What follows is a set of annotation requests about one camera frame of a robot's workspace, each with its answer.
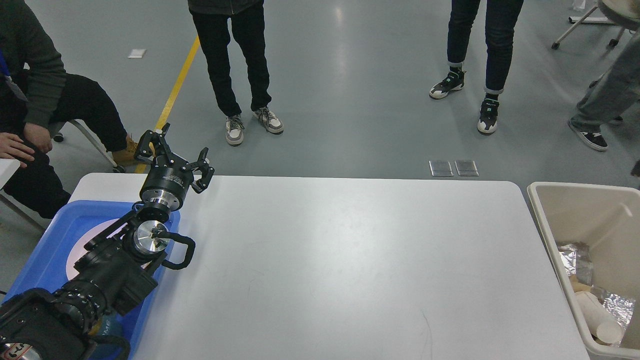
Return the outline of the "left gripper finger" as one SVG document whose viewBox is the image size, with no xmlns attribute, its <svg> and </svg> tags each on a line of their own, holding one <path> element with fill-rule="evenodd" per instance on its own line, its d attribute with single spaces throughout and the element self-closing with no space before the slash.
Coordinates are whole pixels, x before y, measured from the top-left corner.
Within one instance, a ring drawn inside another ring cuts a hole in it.
<svg viewBox="0 0 640 360">
<path fill-rule="evenodd" d="M 188 173 L 195 171 L 199 171 L 200 173 L 200 178 L 195 179 L 190 185 L 197 194 L 201 194 L 208 189 L 215 173 L 215 169 L 210 165 L 210 161 L 207 158 L 208 152 L 209 148 L 205 146 L 200 151 L 196 161 L 186 164 L 186 171 Z"/>
<path fill-rule="evenodd" d="M 166 141 L 169 129 L 170 124 L 165 123 L 160 129 L 146 130 L 140 137 L 134 151 L 134 159 L 145 166 L 146 171 L 163 167 L 170 169 L 176 165 L 175 157 Z"/>
</svg>

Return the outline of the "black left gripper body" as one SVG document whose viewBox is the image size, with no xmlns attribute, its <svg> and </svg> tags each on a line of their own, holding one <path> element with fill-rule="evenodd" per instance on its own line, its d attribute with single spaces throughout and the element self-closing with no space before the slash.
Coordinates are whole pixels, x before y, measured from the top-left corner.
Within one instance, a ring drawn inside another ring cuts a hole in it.
<svg viewBox="0 0 640 360">
<path fill-rule="evenodd" d="M 151 167 L 139 192 L 144 203 L 160 203 L 168 208 L 182 208 L 194 174 L 181 167 Z"/>
</svg>

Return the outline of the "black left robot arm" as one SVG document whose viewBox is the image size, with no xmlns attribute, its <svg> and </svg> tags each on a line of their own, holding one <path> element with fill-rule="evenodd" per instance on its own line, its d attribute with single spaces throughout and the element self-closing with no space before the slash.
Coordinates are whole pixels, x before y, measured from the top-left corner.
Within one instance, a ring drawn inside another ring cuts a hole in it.
<svg viewBox="0 0 640 360">
<path fill-rule="evenodd" d="M 151 158 L 140 201 L 85 245 L 75 264 L 78 274 L 49 292 L 28 289 L 1 306 L 1 356 L 9 360 L 88 360 L 100 345 L 119 348 L 118 360 L 131 351 L 128 340 L 100 335 L 107 312 L 125 316 L 158 286 L 158 267 L 179 271 L 194 256 L 195 241 L 170 232 L 170 215 L 181 209 L 188 189 L 205 191 L 214 175 L 205 147 L 189 162 L 166 142 L 170 124 L 147 130 L 135 150 Z"/>
</svg>

